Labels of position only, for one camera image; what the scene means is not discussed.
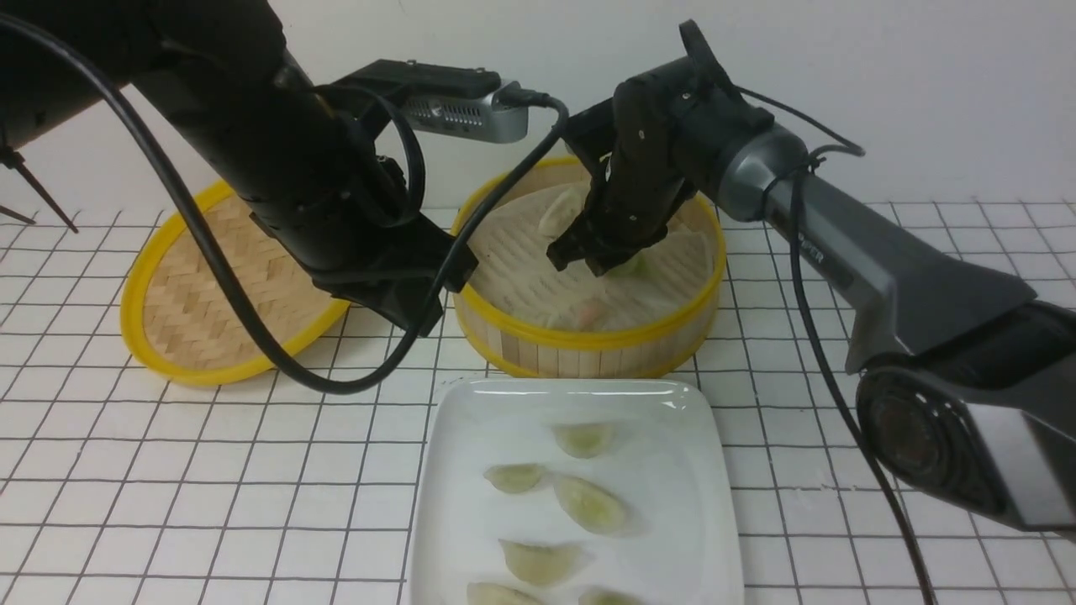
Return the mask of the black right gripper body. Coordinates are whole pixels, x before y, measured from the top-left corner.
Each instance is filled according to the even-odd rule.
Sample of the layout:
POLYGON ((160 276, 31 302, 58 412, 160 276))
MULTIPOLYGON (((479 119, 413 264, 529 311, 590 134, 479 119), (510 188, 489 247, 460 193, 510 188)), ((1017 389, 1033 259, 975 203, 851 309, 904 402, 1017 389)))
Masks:
POLYGON ((683 202, 672 165, 672 104, 694 70, 676 59, 615 86, 614 95, 568 119, 566 145, 587 169, 591 189, 563 245, 653 245, 683 202))

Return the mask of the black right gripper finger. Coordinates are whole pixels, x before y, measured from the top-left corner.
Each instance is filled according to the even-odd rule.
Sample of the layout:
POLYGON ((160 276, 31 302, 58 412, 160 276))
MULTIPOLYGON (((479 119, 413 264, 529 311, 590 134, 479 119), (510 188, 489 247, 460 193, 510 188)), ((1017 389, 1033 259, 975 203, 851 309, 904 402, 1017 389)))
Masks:
POLYGON ((574 221, 546 248, 546 257, 555 271, 565 271, 575 261, 587 261, 599 253, 596 238, 589 221, 574 221))
POLYGON ((642 250, 660 244, 665 236, 642 239, 623 239, 611 236, 592 236, 587 244, 587 269, 593 276, 604 276, 629 263, 642 250))

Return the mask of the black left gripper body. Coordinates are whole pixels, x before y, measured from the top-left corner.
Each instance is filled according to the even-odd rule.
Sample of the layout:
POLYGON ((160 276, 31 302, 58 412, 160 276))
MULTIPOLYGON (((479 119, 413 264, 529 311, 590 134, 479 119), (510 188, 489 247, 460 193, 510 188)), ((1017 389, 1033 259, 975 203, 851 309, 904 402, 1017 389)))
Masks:
POLYGON ((253 197, 251 219, 284 247, 320 291, 427 336, 443 314, 441 302, 424 309, 435 276, 447 265, 443 289, 459 292, 479 261, 469 247, 447 261, 455 238, 422 213, 396 226, 369 217, 388 194, 404 191, 396 161, 381 160, 374 171, 345 170, 343 175, 332 187, 313 189, 310 199, 253 197))

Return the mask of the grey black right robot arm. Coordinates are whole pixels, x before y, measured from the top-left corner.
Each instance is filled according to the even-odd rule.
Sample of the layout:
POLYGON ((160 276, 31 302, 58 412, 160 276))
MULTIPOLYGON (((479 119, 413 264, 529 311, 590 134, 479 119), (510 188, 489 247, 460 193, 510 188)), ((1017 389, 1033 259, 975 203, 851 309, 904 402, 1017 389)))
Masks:
POLYGON ((568 119, 591 192, 549 261, 612 271, 657 244, 695 194, 768 223, 854 310, 845 369, 862 378, 866 456, 971 513, 1073 539, 1073 311, 815 175, 823 154, 863 150, 836 138, 811 152, 771 115, 775 101, 731 81, 695 22, 679 31, 683 58, 568 119))

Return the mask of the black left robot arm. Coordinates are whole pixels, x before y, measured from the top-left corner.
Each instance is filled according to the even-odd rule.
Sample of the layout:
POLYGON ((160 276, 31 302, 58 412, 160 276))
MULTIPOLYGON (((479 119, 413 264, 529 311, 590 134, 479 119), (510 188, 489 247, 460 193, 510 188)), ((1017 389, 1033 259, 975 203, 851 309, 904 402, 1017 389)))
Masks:
POLYGON ((134 86, 335 297, 401 329, 423 313, 452 238, 404 209, 404 173, 362 119, 331 110, 266 1, 4 1, 3 12, 134 86))

